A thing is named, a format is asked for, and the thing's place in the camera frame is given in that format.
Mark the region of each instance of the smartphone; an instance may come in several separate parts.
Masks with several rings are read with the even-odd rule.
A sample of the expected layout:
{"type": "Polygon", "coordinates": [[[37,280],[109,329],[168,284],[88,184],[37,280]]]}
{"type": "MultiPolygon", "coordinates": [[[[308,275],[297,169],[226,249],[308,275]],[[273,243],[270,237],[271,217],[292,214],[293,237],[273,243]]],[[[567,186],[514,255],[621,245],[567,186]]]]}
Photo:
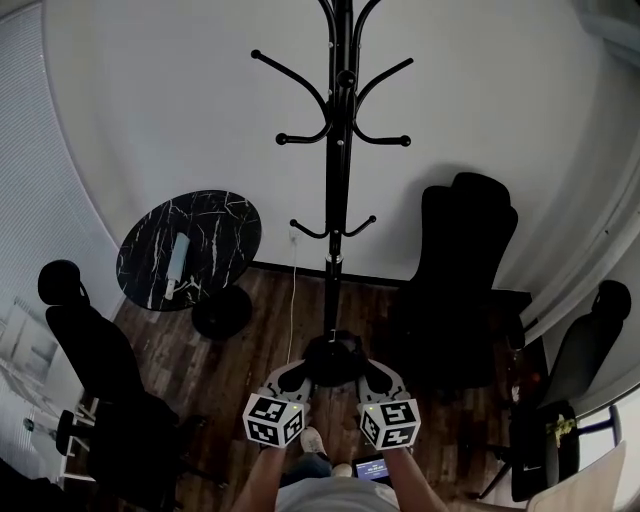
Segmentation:
{"type": "Polygon", "coordinates": [[[351,463],[351,466],[356,478],[360,480],[373,480],[374,482],[386,484],[391,487],[391,478],[389,478],[389,471],[387,470],[387,465],[382,455],[377,454],[371,457],[356,459],[351,463]]]}

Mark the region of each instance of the wooden floor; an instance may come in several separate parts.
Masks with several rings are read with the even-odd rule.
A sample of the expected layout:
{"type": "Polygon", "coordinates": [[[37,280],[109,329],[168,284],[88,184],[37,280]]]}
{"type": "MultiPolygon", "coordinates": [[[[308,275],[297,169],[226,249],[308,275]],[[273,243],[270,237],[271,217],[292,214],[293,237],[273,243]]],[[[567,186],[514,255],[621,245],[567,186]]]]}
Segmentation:
{"type": "MultiPolygon", "coordinates": [[[[194,442],[191,460],[202,470],[223,475],[229,486],[221,491],[212,483],[186,477],[177,498],[187,512],[230,509],[258,455],[257,445],[245,440],[242,411],[249,394],[287,358],[292,276],[249,269],[238,284],[251,296],[253,318],[243,332],[224,343],[200,337],[191,324],[190,311],[153,313],[127,302],[116,319],[133,345],[147,391],[163,398],[182,418],[191,414],[209,418],[194,442]]],[[[300,358],[311,338],[321,334],[323,315],[323,281],[299,276],[296,284],[292,361],[300,358]]],[[[392,288],[345,283],[340,328],[360,334],[367,350],[372,340],[388,346],[385,320],[393,292],[392,288]]],[[[466,391],[462,400],[449,406],[440,405],[435,397],[419,398],[422,428],[414,456],[445,500],[455,493],[480,491],[498,470],[492,455],[477,452],[468,457],[458,447],[463,432],[474,443],[507,443],[507,413],[496,404],[506,395],[509,356],[504,347],[496,350],[501,381],[496,386],[466,391]]],[[[378,358],[375,351],[369,353],[378,358]]],[[[354,419],[355,406],[352,385],[321,389],[313,399],[311,423],[320,431],[334,464],[371,453],[354,419]]],[[[291,460],[300,451],[294,445],[289,448],[291,460]]],[[[89,508],[135,510],[116,500],[107,505],[108,501],[101,492],[89,508]]],[[[488,501],[509,504],[508,481],[488,501]]]]}

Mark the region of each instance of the chair backrest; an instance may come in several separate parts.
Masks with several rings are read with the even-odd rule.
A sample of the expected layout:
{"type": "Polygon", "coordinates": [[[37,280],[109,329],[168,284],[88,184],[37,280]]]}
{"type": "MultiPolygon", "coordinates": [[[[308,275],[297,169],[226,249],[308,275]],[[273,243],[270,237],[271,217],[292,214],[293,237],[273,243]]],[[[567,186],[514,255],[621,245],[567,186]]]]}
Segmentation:
{"type": "Polygon", "coordinates": [[[517,224],[509,191],[492,178],[460,173],[450,188],[427,188],[414,279],[424,280],[435,293],[476,301],[491,290],[517,224]]]}
{"type": "Polygon", "coordinates": [[[627,287],[603,281],[591,313],[573,322],[562,340],[541,406],[570,402],[587,392],[630,311],[627,287]]]}
{"type": "Polygon", "coordinates": [[[534,496],[528,512],[612,512],[624,464],[626,443],[571,478],[534,496]]]}
{"type": "Polygon", "coordinates": [[[131,401],[144,393],[133,349],[122,331],[89,305],[73,267],[58,261],[40,273],[41,299],[56,304],[46,312],[49,328],[89,394],[107,402],[131,401]]]}

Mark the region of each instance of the white wall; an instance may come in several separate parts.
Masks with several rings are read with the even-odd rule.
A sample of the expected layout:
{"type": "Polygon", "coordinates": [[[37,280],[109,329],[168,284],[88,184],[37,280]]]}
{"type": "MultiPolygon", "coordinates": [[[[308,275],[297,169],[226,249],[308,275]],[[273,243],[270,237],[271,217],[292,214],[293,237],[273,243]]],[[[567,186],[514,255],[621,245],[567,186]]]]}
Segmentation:
{"type": "Polygon", "coordinates": [[[45,0],[45,60],[58,119],[83,185],[111,235],[122,240],[144,212],[133,203],[118,150],[104,130],[92,16],[91,2],[45,0]]]}
{"type": "MultiPolygon", "coordinates": [[[[615,399],[640,382],[640,346],[638,344],[638,333],[640,333],[640,238],[636,239],[607,276],[607,279],[620,281],[629,288],[633,306],[631,315],[625,321],[618,340],[598,372],[591,388],[583,399],[575,404],[578,414],[588,412],[615,399]]],[[[562,337],[567,329],[576,318],[591,310],[596,295],[597,290],[543,336],[549,368],[558,355],[562,337]]]]}
{"type": "MultiPolygon", "coordinates": [[[[293,217],[322,230],[324,144],[274,142],[280,131],[315,133],[320,112],[306,91],[249,55],[261,49],[324,93],[327,32],[315,1],[47,0],[46,43],[63,125],[117,238],[159,202],[202,188],[256,205],[258,260],[290,263],[293,217]]],[[[520,214],[498,284],[536,291],[557,264],[529,243],[553,227],[545,214],[583,175],[615,181],[615,161],[626,157],[622,139],[640,123],[627,73],[565,0],[388,0],[363,45],[362,83],[415,58],[360,114],[368,134],[406,133],[413,145],[355,142],[348,226],[371,214],[379,221],[346,241],[345,271],[410,278],[421,190],[471,167],[505,183],[520,214]]],[[[567,223],[557,228],[560,241],[567,223]]],[[[298,264],[322,268],[326,249],[304,239],[298,264]]]]}

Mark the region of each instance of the table base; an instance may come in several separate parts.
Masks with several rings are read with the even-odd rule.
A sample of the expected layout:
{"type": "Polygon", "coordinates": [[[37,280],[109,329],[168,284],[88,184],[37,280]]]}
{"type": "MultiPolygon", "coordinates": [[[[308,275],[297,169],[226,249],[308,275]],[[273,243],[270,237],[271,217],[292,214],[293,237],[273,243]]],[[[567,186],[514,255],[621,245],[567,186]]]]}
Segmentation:
{"type": "Polygon", "coordinates": [[[246,327],[252,312],[249,295],[234,285],[195,305],[191,311],[191,321],[196,331],[205,338],[224,341],[246,327]]]}

